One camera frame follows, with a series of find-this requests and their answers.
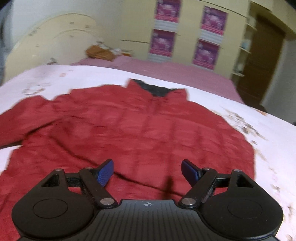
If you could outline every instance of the wooden door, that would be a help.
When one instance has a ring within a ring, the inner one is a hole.
[[[284,32],[264,18],[258,17],[244,76],[237,90],[243,101],[259,104],[272,79],[281,52]]]

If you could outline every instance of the white wall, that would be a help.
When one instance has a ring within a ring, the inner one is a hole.
[[[73,12],[93,17],[106,29],[106,44],[117,47],[122,2],[123,0],[14,0],[12,42],[17,43],[24,34],[45,19]]]
[[[262,105],[289,123],[296,121],[296,40],[285,41],[277,70]]]

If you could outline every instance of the brown cloth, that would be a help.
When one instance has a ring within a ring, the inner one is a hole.
[[[113,61],[117,56],[108,49],[102,49],[97,45],[91,46],[86,50],[86,54],[90,58],[100,58],[108,61]]]

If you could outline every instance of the blue gripper pad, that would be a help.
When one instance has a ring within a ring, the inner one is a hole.
[[[198,181],[198,172],[185,161],[182,161],[181,171],[190,186],[194,186]]]
[[[114,171],[114,162],[110,160],[98,173],[98,183],[104,187],[111,176],[113,175]]]

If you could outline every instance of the red fabric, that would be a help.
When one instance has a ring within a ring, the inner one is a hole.
[[[127,88],[74,89],[52,101],[22,100],[0,115],[0,146],[19,140],[0,176],[0,240],[19,237],[13,205],[58,167],[78,172],[112,158],[125,177],[113,175],[107,185],[118,201],[179,200],[190,189],[183,159],[254,177],[252,146],[222,117],[187,101],[184,89],[154,97],[134,81]]]

